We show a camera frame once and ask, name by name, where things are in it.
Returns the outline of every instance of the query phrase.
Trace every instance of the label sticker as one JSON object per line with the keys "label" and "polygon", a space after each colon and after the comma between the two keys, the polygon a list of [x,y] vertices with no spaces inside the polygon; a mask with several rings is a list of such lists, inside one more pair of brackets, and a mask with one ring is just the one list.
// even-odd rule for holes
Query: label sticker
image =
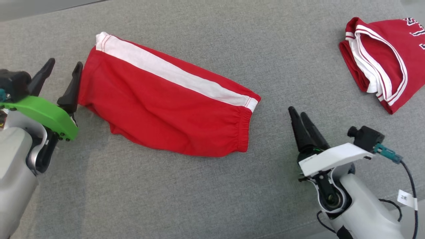
{"label": "label sticker", "polygon": [[406,206],[414,208],[415,210],[418,210],[418,199],[414,198],[410,193],[406,193],[403,190],[399,190],[397,201]]}

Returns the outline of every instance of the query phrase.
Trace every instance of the white stripe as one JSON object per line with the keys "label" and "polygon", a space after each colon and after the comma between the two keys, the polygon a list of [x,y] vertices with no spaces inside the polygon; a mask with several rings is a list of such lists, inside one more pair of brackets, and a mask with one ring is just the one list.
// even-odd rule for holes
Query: white stripe
{"label": "white stripe", "polygon": [[357,39],[349,39],[350,49],[353,53],[354,61],[356,62],[359,69],[365,74],[366,78],[369,80],[369,87],[366,92],[378,94],[382,93],[379,75],[373,68],[373,66],[363,59],[360,54],[360,49]]}
{"label": "white stripe", "polygon": [[362,25],[357,25],[356,29],[365,30],[366,31],[365,34],[369,35],[373,39],[376,39],[376,40],[381,41],[381,42],[385,43],[386,45],[388,45],[392,49],[392,51],[394,52],[397,60],[399,61],[400,69],[401,69],[401,72],[403,74],[403,80],[400,83],[396,93],[393,94],[388,99],[386,99],[386,101],[388,102],[388,105],[391,106],[400,98],[400,96],[403,94],[404,90],[406,89],[406,85],[408,83],[406,65],[404,64],[404,61],[401,58],[401,56],[398,54],[397,50],[387,40],[385,40],[382,36],[380,36],[378,33],[374,32],[370,28],[367,28],[367,27],[362,26]]}
{"label": "white stripe", "polygon": [[106,32],[96,35],[96,50],[103,51],[137,68],[196,91],[211,99],[230,105],[244,106],[252,112],[258,104],[257,100],[249,96],[238,94],[216,82],[190,74],[168,61]]}
{"label": "white stripe", "polygon": [[391,97],[392,92],[392,84],[390,77],[388,77],[387,73],[384,71],[382,66],[372,57],[369,55],[369,53],[366,51],[365,47],[363,46],[362,40],[360,38],[360,33],[363,31],[356,31],[356,39],[358,40],[359,46],[360,46],[360,52],[364,55],[365,60],[367,60],[373,68],[378,72],[378,77],[381,80],[382,85],[382,91],[385,90],[385,96],[386,98]]}

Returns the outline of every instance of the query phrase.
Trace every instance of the folded red shirt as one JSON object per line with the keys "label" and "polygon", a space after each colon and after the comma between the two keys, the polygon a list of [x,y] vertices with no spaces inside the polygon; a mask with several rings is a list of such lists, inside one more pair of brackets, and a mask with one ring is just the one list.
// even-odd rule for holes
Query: folded red shirt
{"label": "folded red shirt", "polygon": [[340,43],[362,91],[394,114],[425,84],[425,29],[413,18],[364,23],[354,17]]}

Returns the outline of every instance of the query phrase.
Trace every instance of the gray couch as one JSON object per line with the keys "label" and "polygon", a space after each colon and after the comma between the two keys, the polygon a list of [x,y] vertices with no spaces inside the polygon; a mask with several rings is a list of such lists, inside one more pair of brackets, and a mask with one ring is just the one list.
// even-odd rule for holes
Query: gray couch
{"label": "gray couch", "polygon": [[[95,35],[106,31],[226,76],[258,93],[249,149],[190,157],[133,144],[80,107],[80,132],[61,142],[25,211],[17,238],[302,238],[322,230],[311,184],[298,183],[288,106],[306,111],[333,146],[351,125],[386,135],[425,196],[425,89],[396,114],[360,92],[338,50],[346,23],[406,17],[399,0],[110,0],[0,23],[1,68],[56,66],[41,95],[56,102]],[[379,198],[410,191],[383,158],[356,163]]]}

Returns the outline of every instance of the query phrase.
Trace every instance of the black cable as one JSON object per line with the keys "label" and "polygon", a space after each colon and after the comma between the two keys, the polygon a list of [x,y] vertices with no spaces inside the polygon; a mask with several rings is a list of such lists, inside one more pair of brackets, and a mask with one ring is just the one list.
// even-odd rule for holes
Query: black cable
{"label": "black cable", "polygon": [[[416,198],[416,189],[415,189],[415,184],[413,182],[413,177],[412,174],[410,173],[409,168],[407,168],[407,165],[403,162],[403,160],[400,160],[400,163],[403,165],[404,169],[407,172],[407,175],[409,176],[409,180],[410,180],[410,184],[412,185],[412,193],[413,193],[413,197],[415,200],[417,200]],[[415,208],[415,231],[413,232],[413,239],[416,239],[416,236],[418,234],[418,210],[417,208]]]}
{"label": "black cable", "polygon": [[392,205],[394,205],[394,207],[396,207],[397,209],[398,209],[398,211],[399,211],[399,218],[398,218],[398,222],[399,221],[401,221],[401,217],[402,217],[402,214],[401,214],[401,208],[395,203],[395,202],[393,202],[393,201],[391,201],[391,200],[386,200],[386,199],[382,199],[382,198],[380,198],[379,199],[381,202],[387,202],[387,203],[391,203]]}
{"label": "black cable", "polygon": [[336,234],[336,232],[335,232],[332,228],[330,228],[330,227],[326,226],[326,225],[325,225],[322,221],[320,221],[320,218],[319,218],[320,213],[322,213],[322,211],[319,211],[319,212],[316,214],[316,217],[317,217],[317,220],[319,221],[319,223],[320,223],[322,226],[324,226],[326,229],[328,229],[329,231],[331,231],[331,232],[333,232],[333,233],[335,233],[335,234]]}

